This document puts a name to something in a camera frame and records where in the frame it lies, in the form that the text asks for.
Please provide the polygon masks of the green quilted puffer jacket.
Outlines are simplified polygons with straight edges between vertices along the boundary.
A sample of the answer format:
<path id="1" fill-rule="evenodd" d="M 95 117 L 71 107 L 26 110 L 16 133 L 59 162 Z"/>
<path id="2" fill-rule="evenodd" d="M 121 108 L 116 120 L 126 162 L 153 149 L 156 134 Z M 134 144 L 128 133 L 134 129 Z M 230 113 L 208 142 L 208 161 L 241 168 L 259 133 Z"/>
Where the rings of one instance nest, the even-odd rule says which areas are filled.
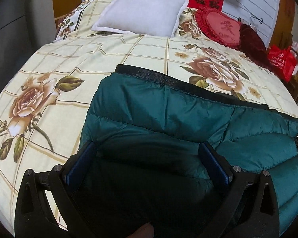
<path id="1" fill-rule="evenodd" d="M 298 118 L 168 75 L 119 64 L 101 80 L 86 114 L 81 145 L 164 144 L 191 152 L 208 142 L 231 164 L 271 172 L 279 231 L 298 215 Z"/>

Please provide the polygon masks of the red shopping bag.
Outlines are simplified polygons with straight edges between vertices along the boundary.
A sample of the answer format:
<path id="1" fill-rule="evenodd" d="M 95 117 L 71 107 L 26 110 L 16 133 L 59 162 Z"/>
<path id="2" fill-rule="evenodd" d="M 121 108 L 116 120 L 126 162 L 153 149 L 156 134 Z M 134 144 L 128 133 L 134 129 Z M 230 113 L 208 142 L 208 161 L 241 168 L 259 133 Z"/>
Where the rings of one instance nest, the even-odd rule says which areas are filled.
<path id="1" fill-rule="evenodd" d="M 280 49 L 276 45 L 272 45 L 268 52 L 268 60 L 271 66 L 271 71 L 277 77 L 288 83 L 291 80 L 293 71 L 297 65 L 297 59 L 291 51 L 291 47 Z"/>

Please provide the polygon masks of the floral cream bed sheet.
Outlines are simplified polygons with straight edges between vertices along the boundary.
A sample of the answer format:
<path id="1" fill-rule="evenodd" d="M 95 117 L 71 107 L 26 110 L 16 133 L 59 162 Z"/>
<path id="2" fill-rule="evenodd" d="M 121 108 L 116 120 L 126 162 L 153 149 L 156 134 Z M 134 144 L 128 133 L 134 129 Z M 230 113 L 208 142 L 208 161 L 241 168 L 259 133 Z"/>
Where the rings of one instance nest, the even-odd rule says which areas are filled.
<path id="1" fill-rule="evenodd" d="M 118 64 L 298 118 L 298 106 L 277 76 L 207 38 L 197 27 L 195 9 L 184 10 L 172 38 L 92 31 L 112 1 L 84 0 L 62 22 L 57 40 L 36 51 L 0 94 L 0 222 L 11 234 L 23 173 L 49 170 L 78 151 L 92 97 Z"/>

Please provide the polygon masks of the dark red velvet cushion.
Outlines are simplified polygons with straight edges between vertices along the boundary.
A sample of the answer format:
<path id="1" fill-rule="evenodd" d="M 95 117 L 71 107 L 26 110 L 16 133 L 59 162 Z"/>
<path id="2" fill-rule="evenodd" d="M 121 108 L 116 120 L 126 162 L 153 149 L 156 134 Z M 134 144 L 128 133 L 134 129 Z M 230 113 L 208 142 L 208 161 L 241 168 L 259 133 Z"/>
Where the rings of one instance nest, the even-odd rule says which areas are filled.
<path id="1" fill-rule="evenodd" d="M 255 64 L 270 69 L 264 42 L 247 24 L 241 24 L 240 27 L 240 51 Z"/>

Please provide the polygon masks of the grey refrigerator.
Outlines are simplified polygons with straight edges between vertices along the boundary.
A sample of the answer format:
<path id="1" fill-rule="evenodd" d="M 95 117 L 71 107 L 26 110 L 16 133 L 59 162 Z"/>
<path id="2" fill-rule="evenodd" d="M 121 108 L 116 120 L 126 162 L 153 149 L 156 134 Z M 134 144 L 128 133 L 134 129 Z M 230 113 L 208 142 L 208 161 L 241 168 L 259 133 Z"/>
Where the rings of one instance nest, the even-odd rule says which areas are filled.
<path id="1" fill-rule="evenodd" d="M 25 0 L 0 0 L 0 93 L 32 52 Z"/>

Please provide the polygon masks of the white square pillow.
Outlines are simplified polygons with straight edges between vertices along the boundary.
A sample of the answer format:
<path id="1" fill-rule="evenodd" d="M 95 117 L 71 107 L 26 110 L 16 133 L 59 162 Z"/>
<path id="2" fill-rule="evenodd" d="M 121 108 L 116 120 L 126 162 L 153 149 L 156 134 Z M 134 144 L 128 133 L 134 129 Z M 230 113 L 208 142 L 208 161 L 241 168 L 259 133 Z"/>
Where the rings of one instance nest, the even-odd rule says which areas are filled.
<path id="1" fill-rule="evenodd" d="M 114 0 L 92 31 L 173 37 L 189 0 Z"/>

